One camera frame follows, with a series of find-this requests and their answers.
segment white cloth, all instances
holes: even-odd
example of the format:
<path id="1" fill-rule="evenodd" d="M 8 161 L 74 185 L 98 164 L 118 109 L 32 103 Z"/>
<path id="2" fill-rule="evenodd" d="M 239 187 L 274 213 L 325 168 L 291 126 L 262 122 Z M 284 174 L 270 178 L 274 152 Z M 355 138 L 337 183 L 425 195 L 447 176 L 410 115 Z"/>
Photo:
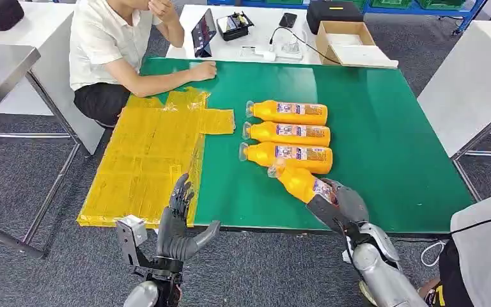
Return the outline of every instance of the white cloth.
<path id="1" fill-rule="evenodd" d="M 491 198 L 451 218 L 451 231 L 491 219 Z M 491 306 L 491 223 L 453 235 L 460 256 L 462 279 L 475 307 Z"/>
<path id="2" fill-rule="evenodd" d="M 148 47 L 152 24 L 161 20 L 150 11 L 134 10 L 130 26 L 106 0 L 80 0 L 70 29 L 70 87 L 99 82 L 118 84 L 104 64 L 124 58 L 138 72 Z"/>

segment gray carpet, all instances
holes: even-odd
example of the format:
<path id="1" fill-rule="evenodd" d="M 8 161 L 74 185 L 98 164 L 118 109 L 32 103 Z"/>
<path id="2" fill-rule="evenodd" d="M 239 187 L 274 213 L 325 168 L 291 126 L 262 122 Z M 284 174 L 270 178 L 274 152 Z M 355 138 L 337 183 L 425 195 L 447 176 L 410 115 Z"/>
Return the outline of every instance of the gray carpet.
<path id="1" fill-rule="evenodd" d="M 379 46 L 400 61 L 416 94 L 458 39 L 450 36 L 453 20 L 385 15 L 366 20 Z M 158 32 L 152 33 L 149 54 L 163 56 L 167 47 Z M 0 131 L 49 126 L 48 118 L 0 116 Z M 0 306 L 119 306 L 137 283 L 121 261 L 114 229 L 81 228 L 75 222 L 108 139 L 106 133 L 92 158 L 74 159 L 34 238 L 46 259 L 32 260 L 0 244 Z M 491 146 L 488 141 L 482 146 Z M 67 142 L 0 141 L 1 228 L 18 237 L 25 233 L 71 147 Z M 466 157 L 463 163 L 480 193 L 491 195 L 491 159 Z M 341 261 L 341 239 L 221 233 L 187 263 L 181 306 L 363 306 L 356 273 Z M 143 246 L 148 254 L 154 243 Z M 436 268 L 419 261 L 426 245 L 396 244 L 415 286 L 437 275 Z"/>

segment blue shelf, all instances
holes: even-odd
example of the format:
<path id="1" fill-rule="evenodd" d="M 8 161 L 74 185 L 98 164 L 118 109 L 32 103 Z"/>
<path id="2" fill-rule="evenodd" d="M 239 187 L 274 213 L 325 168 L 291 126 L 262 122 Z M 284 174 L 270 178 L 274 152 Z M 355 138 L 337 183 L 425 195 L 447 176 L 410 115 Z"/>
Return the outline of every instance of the blue shelf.
<path id="1" fill-rule="evenodd" d="M 450 17 L 463 17 L 462 23 L 455 29 L 453 34 L 461 33 L 466 30 L 469 23 L 475 18 L 476 14 L 483 7 L 483 4 L 487 0 L 476 0 L 471 10 L 425 10 L 421 5 L 413 0 L 409 8 L 374 8 L 370 6 L 371 0 L 366 0 L 363 13 L 378 13 L 378 14 L 399 14 L 399 15 L 430 15 L 430 16 L 450 16 Z M 308 6 L 303 4 L 272 4 L 265 1 L 250 1 L 242 0 L 241 6 L 255 6 L 259 8 L 297 8 L 307 10 Z M 208 5 L 234 5 L 235 0 L 208 0 Z"/>
<path id="2" fill-rule="evenodd" d="M 413 0 L 409 8 L 374 8 L 368 1 L 365 5 L 364 13 L 379 14 L 400 14 L 400 15 L 431 15 L 431 16 L 451 16 L 451 17 L 468 17 L 471 14 L 469 10 L 451 11 L 451 10 L 425 10 L 417 1 Z"/>

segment man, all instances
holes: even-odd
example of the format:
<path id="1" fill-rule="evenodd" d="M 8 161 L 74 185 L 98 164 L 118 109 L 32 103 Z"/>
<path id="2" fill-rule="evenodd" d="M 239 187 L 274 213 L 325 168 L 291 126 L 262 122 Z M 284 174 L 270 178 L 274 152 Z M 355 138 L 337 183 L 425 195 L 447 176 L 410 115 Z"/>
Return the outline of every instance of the man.
<path id="1" fill-rule="evenodd" d="M 429 306 L 491 306 L 491 197 L 451 218 L 452 239 L 439 257 L 440 276 L 419 290 Z"/>
<path id="2" fill-rule="evenodd" d="M 175 47 L 183 27 L 170 0 L 79 0 L 70 35 L 74 104 L 104 127 L 114 127 L 129 95 L 164 93 L 191 81 L 213 79 L 215 62 L 168 75 L 140 76 L 152 24 Z"/>

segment robotic hand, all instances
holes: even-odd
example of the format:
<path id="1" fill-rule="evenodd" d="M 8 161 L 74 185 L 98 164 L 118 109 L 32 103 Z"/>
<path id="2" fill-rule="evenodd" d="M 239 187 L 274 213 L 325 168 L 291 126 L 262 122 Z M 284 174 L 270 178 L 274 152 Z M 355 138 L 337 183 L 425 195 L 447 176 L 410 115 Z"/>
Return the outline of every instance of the robotic hand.
<path id="1" fill-rule="evenodd" d="M 400 257 L 387 234 L 368 222 L 364 200 L 337 181 L 322 179 L 336 194 L 336 203 L 316 195 L 308 204 L 312 213 L 348 240 L 344 251 L 366 283 L 379 307 L 425 307 L 417 290 L 402 273 Z"/>
<path id="2" fill-rule="evenodd" d="M 220 221 L 213 221 L 196 237 L 187 236 L 187 213 L 194 193 L 188 174 L 182 175 L 170 196 L 169 206 L 163 210 L 157 236 L 157 253 L 149 261 L 138 246 L 147 239 L 144 221 L 127 216 L 116 222 L 123 259 L 134 265 L 134 273 L 144 278 L 127 297 L 124 307 L 178 306 L 182 291 L 183 263 L 195 255 L 219 233 Z M 137 272 L 138 267 L 147 273 Z"/>

